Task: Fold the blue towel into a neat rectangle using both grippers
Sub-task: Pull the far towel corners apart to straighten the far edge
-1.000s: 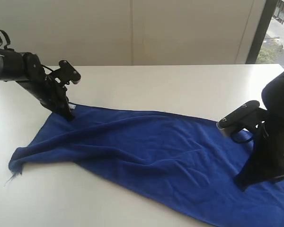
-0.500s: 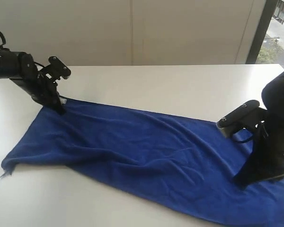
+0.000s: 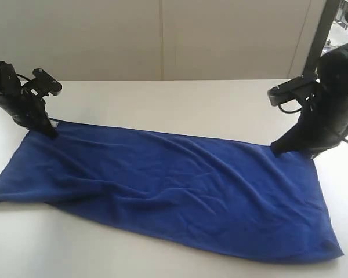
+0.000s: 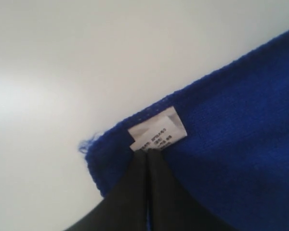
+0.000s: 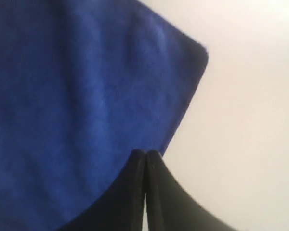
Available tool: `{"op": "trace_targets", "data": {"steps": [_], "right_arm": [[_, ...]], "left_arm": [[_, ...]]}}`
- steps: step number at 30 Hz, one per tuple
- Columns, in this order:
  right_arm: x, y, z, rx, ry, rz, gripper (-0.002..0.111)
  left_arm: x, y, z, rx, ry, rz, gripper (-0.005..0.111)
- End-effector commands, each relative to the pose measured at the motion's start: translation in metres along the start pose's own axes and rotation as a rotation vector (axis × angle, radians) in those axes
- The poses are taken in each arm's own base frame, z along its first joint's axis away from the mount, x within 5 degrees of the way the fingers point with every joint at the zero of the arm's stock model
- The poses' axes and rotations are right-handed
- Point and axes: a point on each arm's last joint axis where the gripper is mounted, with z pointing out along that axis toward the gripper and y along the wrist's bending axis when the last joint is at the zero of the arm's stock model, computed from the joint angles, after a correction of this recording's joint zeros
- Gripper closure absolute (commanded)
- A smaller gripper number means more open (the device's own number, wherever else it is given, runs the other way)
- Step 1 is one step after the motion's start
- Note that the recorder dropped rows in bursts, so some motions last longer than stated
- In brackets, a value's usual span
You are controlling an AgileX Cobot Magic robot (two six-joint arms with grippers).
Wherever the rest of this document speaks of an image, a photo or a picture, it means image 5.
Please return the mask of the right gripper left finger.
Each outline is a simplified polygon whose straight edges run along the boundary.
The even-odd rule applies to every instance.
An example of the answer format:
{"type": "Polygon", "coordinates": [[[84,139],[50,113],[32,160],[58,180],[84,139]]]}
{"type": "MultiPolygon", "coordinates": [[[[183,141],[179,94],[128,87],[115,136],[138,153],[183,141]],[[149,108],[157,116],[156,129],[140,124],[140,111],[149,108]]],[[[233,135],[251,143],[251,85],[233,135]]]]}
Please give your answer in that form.
{"type": "Polygon", "coordinates": [[[141,231],[144,214],[145,153],[133,150],[105,193],[60,231],[141,231]]]}

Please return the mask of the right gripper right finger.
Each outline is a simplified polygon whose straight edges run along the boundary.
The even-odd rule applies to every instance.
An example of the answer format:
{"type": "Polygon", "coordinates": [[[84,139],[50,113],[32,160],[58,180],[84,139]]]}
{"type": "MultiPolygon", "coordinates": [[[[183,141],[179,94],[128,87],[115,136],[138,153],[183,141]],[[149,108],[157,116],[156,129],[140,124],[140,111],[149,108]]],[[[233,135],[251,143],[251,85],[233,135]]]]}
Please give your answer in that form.
{"type": "Polygon", "coordinates": [[[233,231],[193,200],[159,152],[146,154],[146,210],[150,231],[233,231]]]}

